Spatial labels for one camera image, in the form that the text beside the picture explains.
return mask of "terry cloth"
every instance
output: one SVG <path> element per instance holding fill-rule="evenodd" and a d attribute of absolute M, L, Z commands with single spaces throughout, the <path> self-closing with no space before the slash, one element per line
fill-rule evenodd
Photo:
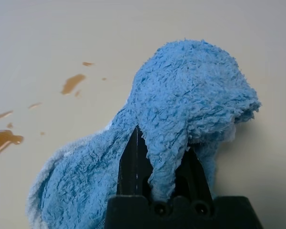
<path fill-rule="evenodd" d="M 137 125 L 153 166 L 153 199 L 169 199 L 188 143 L 196 143 L 212 190 L 219 144 L 260 105 L 227 52 L 205 41 L 167 43 L 137 72 L 127 103 L 106 129 L 66 145 L 46 162 L 27 200 L 32 227 L 102 229 L 119 160 Z"/>

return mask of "screw hole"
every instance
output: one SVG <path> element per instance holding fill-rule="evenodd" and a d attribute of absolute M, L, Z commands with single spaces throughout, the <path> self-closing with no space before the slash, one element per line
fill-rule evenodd
<path fill-rule="evenodd" d="M 166 208 L 163 204 L 157 204 L 154 206 L 154 211 L 159 216 L 164 216 L 166 214 Z"/>
<path fill-rule="evenodd" d="M 195 210 L 198 215 L 207 215 L 208 214 L 208 207 L 205 204 L 198 203 L 195 205 Z"/>

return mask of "beige table surface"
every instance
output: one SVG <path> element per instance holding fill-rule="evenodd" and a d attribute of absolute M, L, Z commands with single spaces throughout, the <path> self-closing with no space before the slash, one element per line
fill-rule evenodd
<path fill-rule="evenodd" d="M 227 50 L 263 103 L 221 148 L 218 193 L 249 197 L 265 229 L 286 229 L 286 0 L 0 0 L 0 114 L 13 110 L 0 130 L 12 122 L 24 136 L 0 154 L 0 229 L 29 228 L 25 199 L 44 162 L 106 126 L 144 61 L 184 38 Z"/>

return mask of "blue towel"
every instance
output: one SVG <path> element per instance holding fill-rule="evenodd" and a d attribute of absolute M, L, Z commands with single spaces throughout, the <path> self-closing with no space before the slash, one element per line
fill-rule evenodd
<path fill-rule="evenodd" d="M 196 144 L 210 190 L 219 144 L 254 117 L 256 92 L 224 50 L 205 41 L 170 42 L 137 72 L 130 96 L 103 131 L 58 150 L 31 188 L 34 229 L 102 229 L 119 160 L 139 125 L 153 166 L 152 197 L 166 201 L 188 143 Z"/>

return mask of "brown stain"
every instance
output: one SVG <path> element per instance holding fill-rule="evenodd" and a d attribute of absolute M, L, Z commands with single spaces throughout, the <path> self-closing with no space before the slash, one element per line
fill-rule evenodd
<path fill-rule="evenodd" d="M 19 145 L 22 142 L 22 136 L 14 135 L 10 130 L 0 130 L 0 153 L 10 144 Z"/>
<path fill-rule="evenodd" d="M 13 123 L 9 123 L 9 124 L 7 124 L 7 126 L 6 126 L 6 127 L 7 127 L 7 128 L 9 128 L 9 129 L 14 128 Z"/>
<path fill-rule="evenodd" d="M 78 90 L 78 91 L 75 93 L 75 97 L 79 97 L 80 93 L 81 93 L 81 91 Z"/>
<path fill-rule="evenodd" d="M 89 62 L 83 62 L 82 64 L 85 65 L 85 66 L 88 66 L 88 67 L 94 65 L 94 63 L 89 63 Z"/>
<path fill-rule="evenodd" d="M 76 87 L 76 85 L 78 85 L 85 78 L 86 76 L 84 76 L 83 74 L 77 74 L 76 76 L 69 78 L 63 86 L 63 90 L 61 93 L 64 95 L 70 94 L 70 92 Z"/>
<path fill-rule="evenodd" d="M 42 103 L 35 103 L 35 104 L 32 104 L 31 106 L 29 106 L 28 108 L 29 109 L 33 109 L 33 108 L 36 108 L 38 106 L 40 106 Z"/>
<path fill-rule="evenodd" d="M 8 112 L 5 112 L 5 113 L 2 113 L 2 114 L 0 114 L 0 119 L 9 116 L 9 115 L 11 115 L 12 113 L 13 113 L 13 111 L 8 111 Z"/>

